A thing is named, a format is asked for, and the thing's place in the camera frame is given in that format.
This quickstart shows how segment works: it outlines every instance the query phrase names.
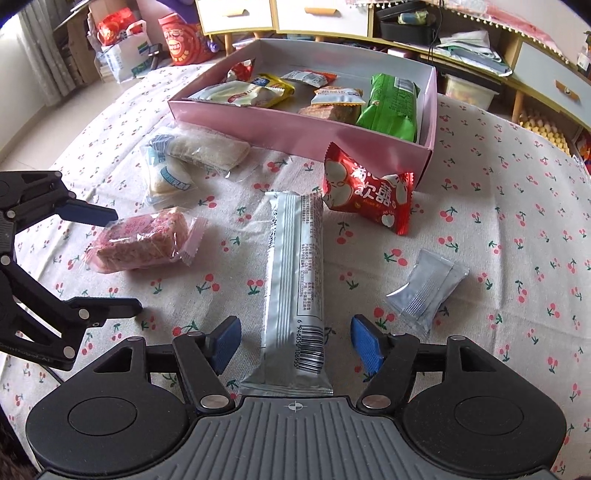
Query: yellow snack package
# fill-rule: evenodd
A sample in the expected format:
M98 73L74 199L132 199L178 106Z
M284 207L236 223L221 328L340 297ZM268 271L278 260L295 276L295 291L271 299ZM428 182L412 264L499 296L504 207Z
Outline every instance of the yellow snack package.
M295 91L289 83L273 75L261 73L251 82L231 80L211 85L192 94L188 100L269 108L293 95Z
M264 108L269 108L278 104L279 102L293 95L296 91L293 85L269 73L259 73L254 77L254 79L251 80L251 83L259 87L271 89L275 92L281 92L279 97L271 99L267 105L264 105Z

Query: cable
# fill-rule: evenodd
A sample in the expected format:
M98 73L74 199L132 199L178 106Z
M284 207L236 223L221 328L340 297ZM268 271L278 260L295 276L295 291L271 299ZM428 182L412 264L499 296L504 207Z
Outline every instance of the cable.
M429 51L427 53L427 62L431 64L432 67L435 66L434 64L434 56L433 56L433 48L435 47L435 42L439 38L439 31L441 30L441 26L443 25L443 9L444 9L444 0L439 0L439 23L437 24L437 28L435 30L435 35L433 35L433 39L431 40L431 44L429 45Z
M56 382L58 382L60 385L62 383L64 383L64 381L60 378L60 376L58 374L56 374L51 368L49 367L45 367L44 365L39 365L43 370L45 370L48 374L50 374Z

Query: white snack packet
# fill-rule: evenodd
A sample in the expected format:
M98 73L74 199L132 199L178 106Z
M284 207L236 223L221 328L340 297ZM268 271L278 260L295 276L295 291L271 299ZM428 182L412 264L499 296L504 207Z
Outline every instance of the white snack packet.
M311 105L365 105L361 98L363 92L357 88L335 87L327 85L314 92L316 96Z
M322 73L312 72L310 70L294 70L281 78L284 80L295 80L296 82L305 83L307 85L312 85L312 87L319 88L328 85L335 77L336 75L328 77L328 74L323 75Z
M177 193L193 187L193 179L180 160L157 152L152 147L143 147L142 152L146 203L154 205L168 201Z

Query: small silver packet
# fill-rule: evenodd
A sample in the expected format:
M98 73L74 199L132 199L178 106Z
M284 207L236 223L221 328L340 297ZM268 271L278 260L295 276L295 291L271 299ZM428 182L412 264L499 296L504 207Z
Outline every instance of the small silver packet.
M469 273L462 264L422 248L408 283L386 295L386 302L416 336L425 340L440 305Z

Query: wooden table leg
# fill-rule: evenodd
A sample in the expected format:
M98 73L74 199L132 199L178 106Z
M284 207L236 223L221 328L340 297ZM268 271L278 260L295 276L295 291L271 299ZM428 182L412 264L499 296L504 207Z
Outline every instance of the wooden table leg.
M230 55L234 51L234 47L232 46L232 34L231 33L224 33L223 35L224 44L226 47L226 57Z
M519 123L519 116L521 115L521 110L523 108L524 98L525 98L525 94L521 90L515 91L515 103L513 104L513 116L511 117L511 121L514 124Z

